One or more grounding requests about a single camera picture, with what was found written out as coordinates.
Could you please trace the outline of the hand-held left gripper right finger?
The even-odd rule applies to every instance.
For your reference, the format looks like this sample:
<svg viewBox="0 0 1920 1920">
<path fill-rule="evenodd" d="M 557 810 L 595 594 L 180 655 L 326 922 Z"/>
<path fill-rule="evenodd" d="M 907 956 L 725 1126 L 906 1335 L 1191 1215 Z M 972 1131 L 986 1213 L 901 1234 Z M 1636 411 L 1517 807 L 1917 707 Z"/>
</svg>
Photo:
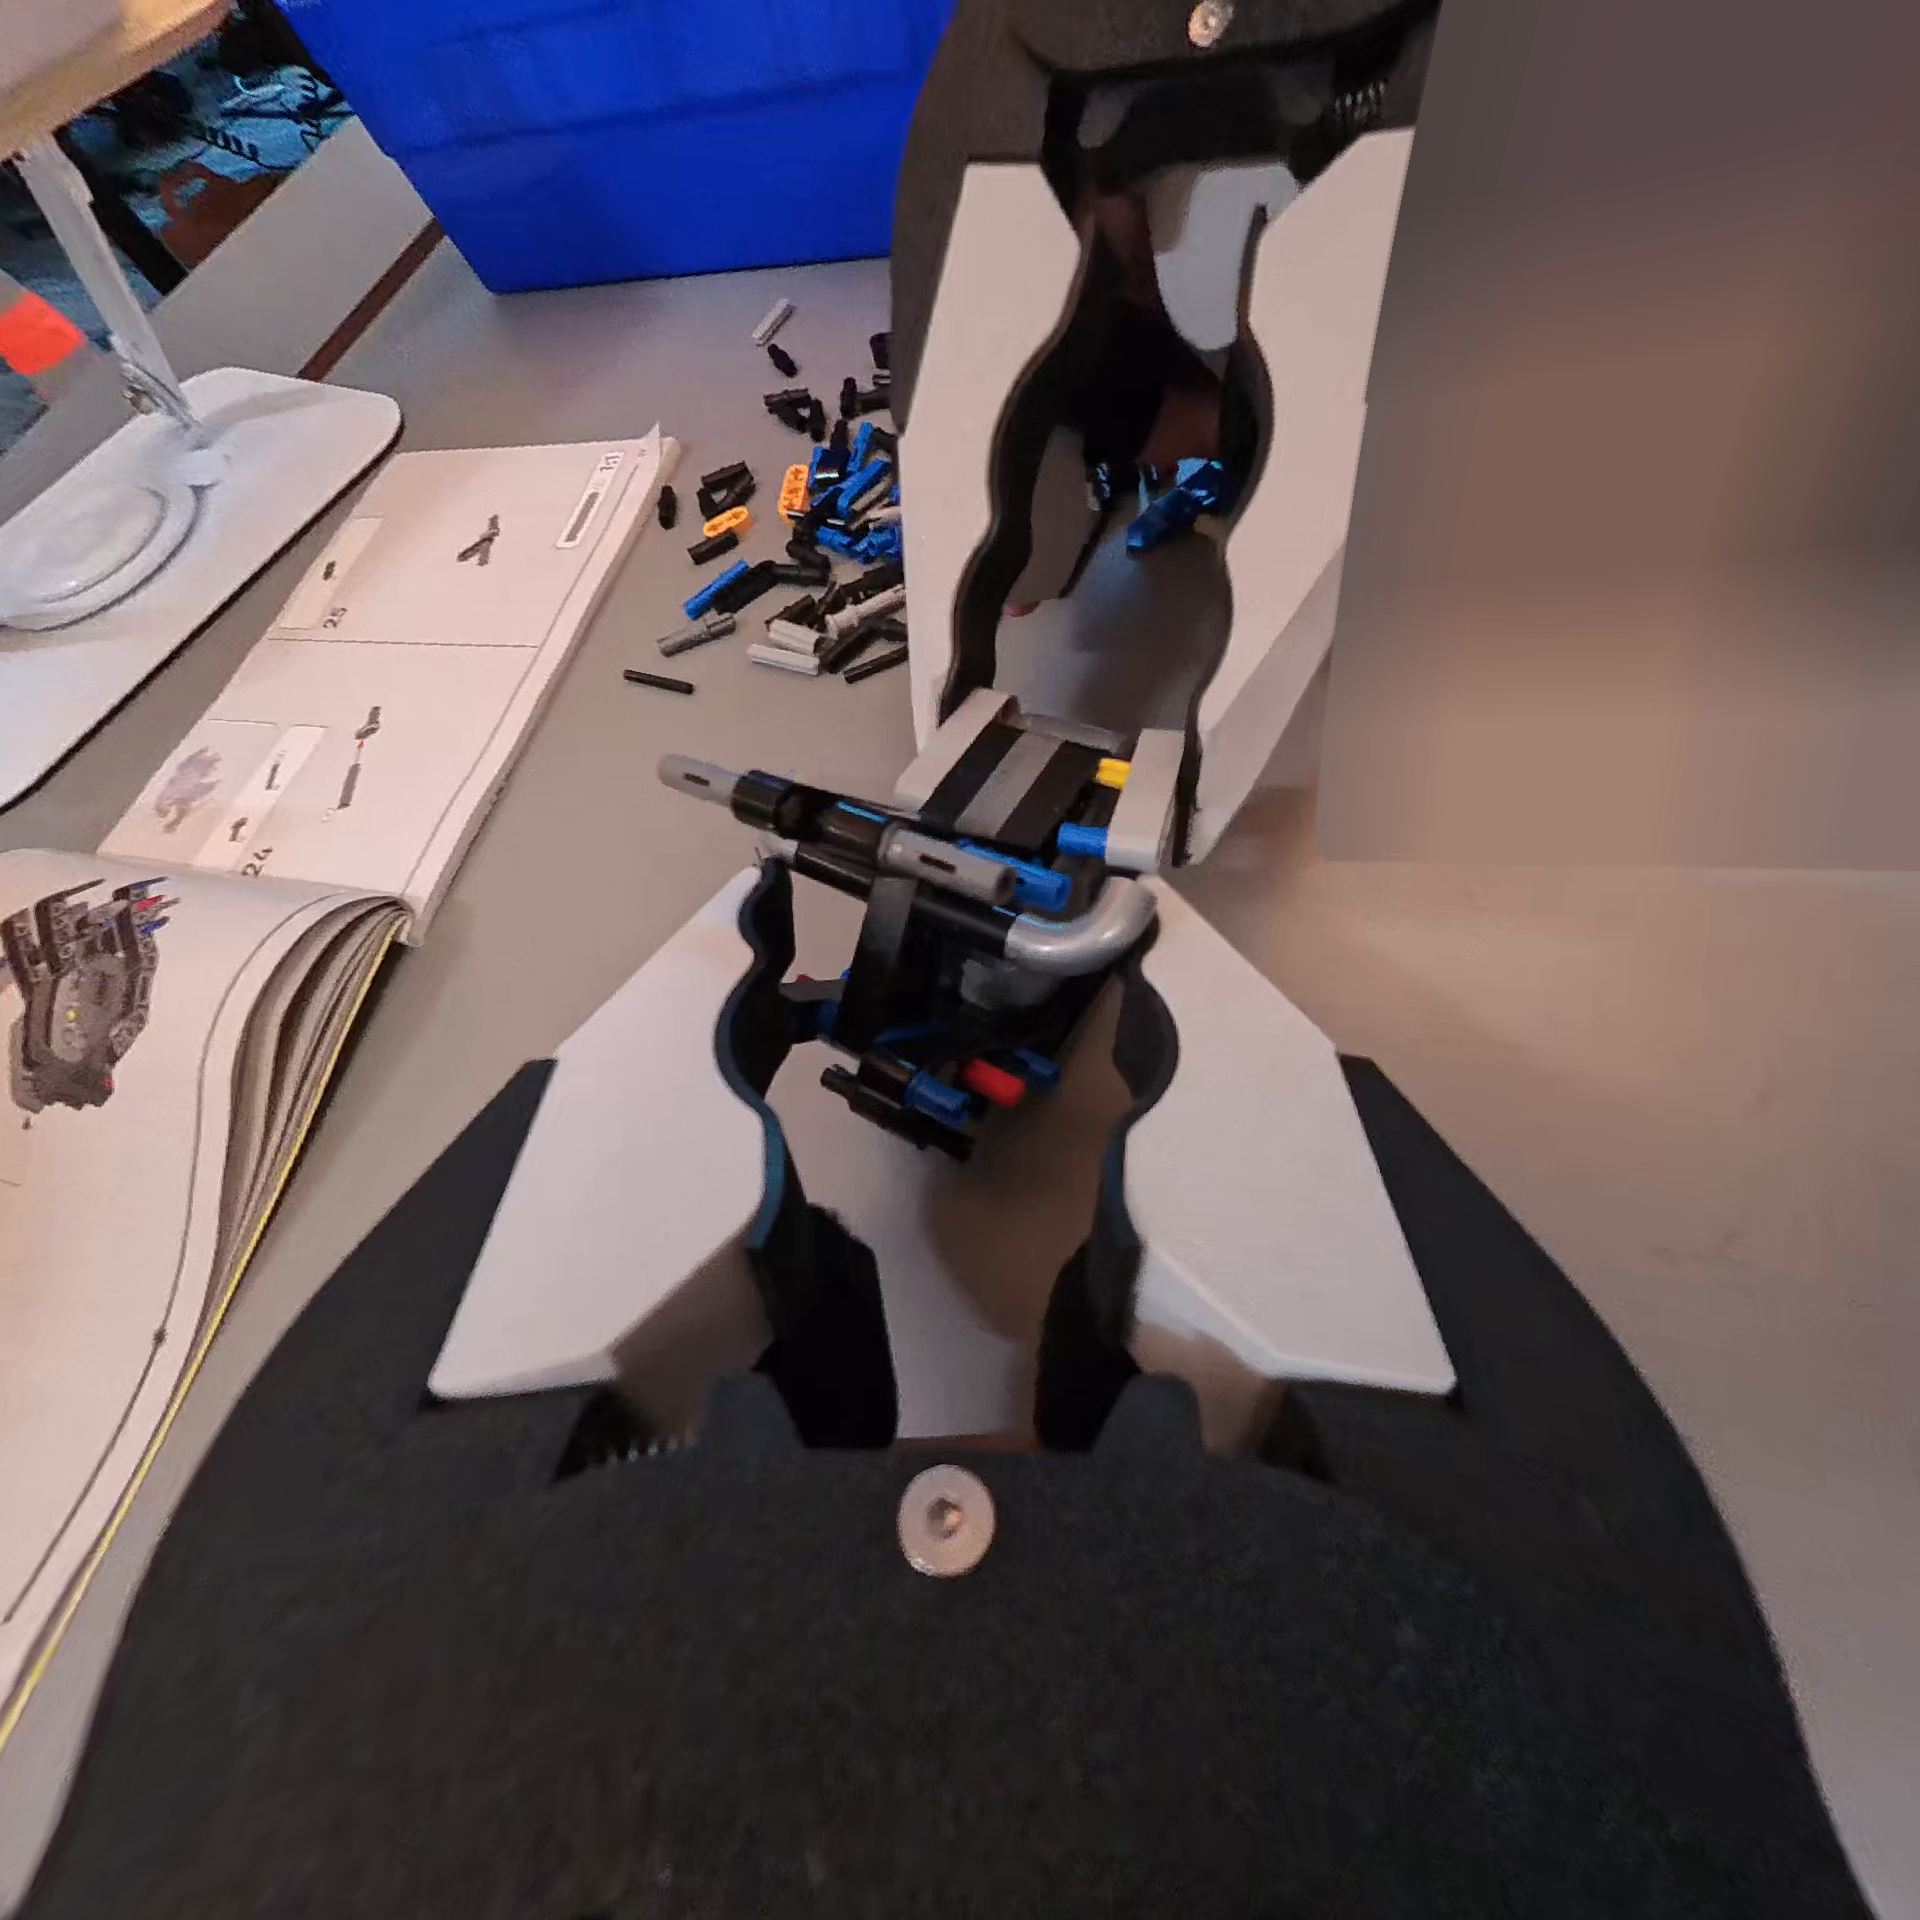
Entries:
<svg viewBox="0 0 1920 1920">
<path fill-rule="evenodd" d="M 1141 1246 L 1123 1332 L 1198 1396 L 1293 1381 L 1445 1396 L 1455 1370 L 1334 1045 L 1164 879 L 1143 982 L 1169 1087 L 1124 1139 Z"/>
</svg>

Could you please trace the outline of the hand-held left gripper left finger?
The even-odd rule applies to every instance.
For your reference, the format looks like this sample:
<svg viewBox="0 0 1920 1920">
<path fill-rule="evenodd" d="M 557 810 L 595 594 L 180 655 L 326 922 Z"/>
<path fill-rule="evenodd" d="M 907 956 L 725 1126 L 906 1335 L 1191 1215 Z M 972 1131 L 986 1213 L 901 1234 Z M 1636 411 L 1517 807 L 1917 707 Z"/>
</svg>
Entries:
<svg viewBox="0 0 1920 1920">
<path fill-rule="evenodd" d="M 765 1349 L 761 1115 L 715 1053 L 756 879 L 733 875 L 559 1045 L 427 1378 L 438 1402 L 603 1386 L 643 1420 L 697 1420 Z"/>
</svg>

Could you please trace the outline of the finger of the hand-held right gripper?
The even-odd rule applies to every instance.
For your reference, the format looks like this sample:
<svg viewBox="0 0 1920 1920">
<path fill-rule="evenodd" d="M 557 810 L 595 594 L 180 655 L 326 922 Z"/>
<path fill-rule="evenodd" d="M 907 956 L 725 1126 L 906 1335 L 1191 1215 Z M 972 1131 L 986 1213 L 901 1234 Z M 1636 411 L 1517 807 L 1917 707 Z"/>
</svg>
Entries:
<svg viewBox="0 0 1920 1920">
<path fill-rule="evenodd" d="M 1078 234 L 1033 159 L 967 166 L 898 444 L 907 684 L 921 748 L 941 722 L 967 570 L 1005 499 L 991 460 L 1078 273 Z"/>
<path fill-rule="evenodd" d="M 1246 350 L 1265 378 L 1258 470 L 1223 539 L 1231 623 L 1193 718 L 1189 865 L 1231 825 L 1327 658 L 1412 139 L 1359 134 L 1309 182 L 1239 159 L 1159 186 L 1173 326 L 1199 353 Z"/>
</svg>

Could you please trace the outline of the black and grey lego assembly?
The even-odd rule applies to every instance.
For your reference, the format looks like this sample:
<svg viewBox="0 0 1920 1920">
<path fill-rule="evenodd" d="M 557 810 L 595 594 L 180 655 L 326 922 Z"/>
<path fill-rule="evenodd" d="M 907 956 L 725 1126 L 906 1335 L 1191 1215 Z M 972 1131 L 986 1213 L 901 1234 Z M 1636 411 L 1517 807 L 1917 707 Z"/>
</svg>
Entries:
<svg viewBox="0 0 1920 1920">
<path fill-rule="evenodd" d="M 1092 1004 L 1147 943 L 1177 823 L 1180 733 L 1033 718 L 978 689 L 889 799 L 662 757 L 660 781 L 756 831 L 749 971 L 715 1051 L 763 1092 L 827 1047 L 823 1087 L 948 1161 L 1052 1091 Z"/>
</svg>

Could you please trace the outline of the pile of small lego pieces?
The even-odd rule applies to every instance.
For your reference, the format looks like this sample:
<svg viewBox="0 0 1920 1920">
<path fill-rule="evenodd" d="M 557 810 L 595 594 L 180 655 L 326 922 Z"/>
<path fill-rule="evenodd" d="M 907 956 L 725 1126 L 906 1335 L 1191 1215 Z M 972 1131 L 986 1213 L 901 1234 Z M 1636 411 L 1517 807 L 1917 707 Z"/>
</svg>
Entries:
<svg viewBox="0 0 1920 1920">
<path fill-rule="evenodd" d="M 1004 614 L 1021 618 L 1068 597 L 1108 541 L 1116 513 L 1134 513 L 1124 548 L 1137 556 L 1189 530 L 1231 500 L 1231 461 L 1220 461 L 1231 406 L 1220 355 L 1198 355 L 1156 307 L 1124 301 L 1102 335 L 1098 369 L 1073 387 L 1047 444 L 1027 562 Z M 662 660 L 731 636 L 767 591 L 797 587 L 749 642 L 749 660 L 805 679 L 849 684 L 906 666 L 915 618 L 906 610 L 906 521 L 898 436 L 873 417 L 886 382 L 849 379 L 841 417 L 825 436 L 825 410 L 810 391 L 765 399 L 815 445 L 781 481 L 789 533 L 779 557 L 742 559 L 697 589 L 683 622 L 658 642 Z"/>
</svg>

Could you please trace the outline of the open lego instruction booklet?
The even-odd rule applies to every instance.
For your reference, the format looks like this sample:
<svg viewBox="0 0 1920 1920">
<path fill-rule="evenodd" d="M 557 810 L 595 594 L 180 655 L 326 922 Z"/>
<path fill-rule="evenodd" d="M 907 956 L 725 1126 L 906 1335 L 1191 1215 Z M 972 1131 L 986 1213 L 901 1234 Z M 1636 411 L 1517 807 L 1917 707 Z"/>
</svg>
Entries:
<svg viewBox="0 0 1920 1920">
<path fill-rule="evenodd" d="M 679 454 L 401 454 L 106 842 L 5 853 L 5 1738 Z"/>
</svg>

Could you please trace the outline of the blue plastic bin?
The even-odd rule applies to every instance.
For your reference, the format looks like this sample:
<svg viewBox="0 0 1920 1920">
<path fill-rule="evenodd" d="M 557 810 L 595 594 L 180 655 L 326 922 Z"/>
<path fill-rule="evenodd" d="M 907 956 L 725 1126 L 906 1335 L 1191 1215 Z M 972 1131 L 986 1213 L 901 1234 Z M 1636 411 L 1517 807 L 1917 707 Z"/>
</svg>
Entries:
<svg viewBox="0 0 1920 1920">
<path fill-rule="evenodd" d="M 886 255 L 951 3 L 293 3 L 495 294 Z"/>
</svg>

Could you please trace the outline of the white stand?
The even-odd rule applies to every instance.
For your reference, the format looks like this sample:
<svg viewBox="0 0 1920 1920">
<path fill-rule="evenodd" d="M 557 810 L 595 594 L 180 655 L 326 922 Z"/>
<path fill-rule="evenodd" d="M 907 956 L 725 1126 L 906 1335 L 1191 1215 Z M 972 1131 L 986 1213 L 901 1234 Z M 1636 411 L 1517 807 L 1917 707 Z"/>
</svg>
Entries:
<svg viewBox="0 0 1920 1920">
<path fill-rule="evenodd" d="M 249 369 L 174 372 L 79 170 L 15 155 L 108 323 L 134 418 L 3 530 L 3 804 L 45 779 L 395 444 L 395 399 Z"/>
</svg>

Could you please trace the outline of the wooden board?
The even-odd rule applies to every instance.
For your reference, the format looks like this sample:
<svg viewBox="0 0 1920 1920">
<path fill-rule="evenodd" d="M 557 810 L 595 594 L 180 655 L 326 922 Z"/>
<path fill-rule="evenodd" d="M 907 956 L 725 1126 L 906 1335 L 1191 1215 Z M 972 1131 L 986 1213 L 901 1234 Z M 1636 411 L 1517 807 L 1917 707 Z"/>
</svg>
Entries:
<svg viewBox="0 0 1920 1920">
<path fill-rule="evenodd" d="M 234 3 L 5 3 L 3 159 L 207 37 Z"/>
</svg>

